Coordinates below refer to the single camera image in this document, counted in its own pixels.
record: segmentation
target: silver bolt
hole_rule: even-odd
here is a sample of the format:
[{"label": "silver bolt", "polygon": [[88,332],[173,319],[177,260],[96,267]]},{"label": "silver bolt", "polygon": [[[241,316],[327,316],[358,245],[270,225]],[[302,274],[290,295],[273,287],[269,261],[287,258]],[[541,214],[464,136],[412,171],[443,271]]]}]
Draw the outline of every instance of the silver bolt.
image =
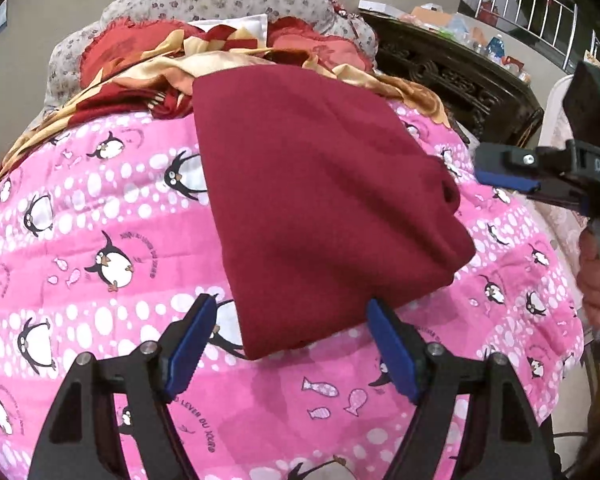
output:
[{"label": "silver bolt", "polygon": [[441,356],[445,353],[445,347],[443,347],[440,343],[429,343],[427,345],[427,352],[433,357]]},{"label": "silver bolt", "polygon": [[504,366],[509,363],[509,358],[501,352],[494,352],[491,354],[491,359],[493,359],[494,363],[500,366]]},{"label": "silver bolt", "polygon": [[155,341],[145,341],[140,345],[140,351],[144,355],[150,355],[158,349],[158,343]]},{"label": "silver bolt", "polygon": [[75,358],[75,362],[77,362],[80,366],[84,366],[91,361],[92,357],[93,355],[91,355],[90,352],[82,352],[81,354],[78,354],[77,358]]}]

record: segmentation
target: pink bed sheet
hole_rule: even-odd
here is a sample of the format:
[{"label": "pink bed sheet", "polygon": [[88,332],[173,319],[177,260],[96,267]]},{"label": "pink bed sheet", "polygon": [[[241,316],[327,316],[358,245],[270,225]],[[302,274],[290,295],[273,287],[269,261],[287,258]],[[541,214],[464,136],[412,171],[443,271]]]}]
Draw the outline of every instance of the pink bed sheet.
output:
[{"label": "pink bed sheet", "polygon": [[[583,348],[564,271],[524,206],[475,181],[452,130],[392,107],[405,135],[455,175],[458,217],[477,248],[451,286],[398,314],[457,355],[507,354],[543,420]],[[197,152],[193,115],[109,116],[63,132],[0,184],[0,468],[8,478],[27,477],[46,412],[80,352],[128,354],[158,339],[201,292],[222,302],[220,332],[170,406],[200,478],[365,480],[386,471],[414,408],[384,373],[366,326],[242,358],[208,197],[175,185],[203,186],[200,158],[180,168],[181,179],[170,175],[177,158]],[[265,294],[284,308],[275,290]],[[124,398],[116,406],[131,477],[144,479],[132,413]],[[466,412],[459,398],[439,480],[451,475]]]}]

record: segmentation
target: red object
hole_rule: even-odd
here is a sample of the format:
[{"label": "red object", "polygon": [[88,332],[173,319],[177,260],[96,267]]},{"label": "red object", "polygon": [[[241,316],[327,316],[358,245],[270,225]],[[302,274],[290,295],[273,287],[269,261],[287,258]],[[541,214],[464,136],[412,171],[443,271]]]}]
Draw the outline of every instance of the red object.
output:
[{"label": "red object", "polygon": [[106,73],[120,72],[141,60],[143,52],[160,45],[174,30],[184,30],[184,37],[196,36],[207,41],[225,41],[222,50],[257,48],[258,40],[227,40],[235,32],[228,25],[216,25],[208,32],[178,20],[155,20],[135,23],[128,17],[119,18],[87,46],[80,57],[80,85],[86,88],[98,72],[107,66]]},{"label": "red object", "polygon": [[319,34],[309,23],[292,16],[269,23],[267,46],[307,50],[318,56],[321,65],[328,69],[345,63],[366,72],[373,68],[371,60],[353,41]]},{"label": "red object", "polygon": [[486,0],[480,4],[478,19],[487,25],[491,25],[491,27],[496,27],[498,25],[498,7],[494,6],[493,11],[491,11],[491,4],[491,0]]},{"label": "red object", "polygon": [[198,79],[192,103],[248,357],[429,294],[474,256],[442,160],[370,91],[251,66]]}]

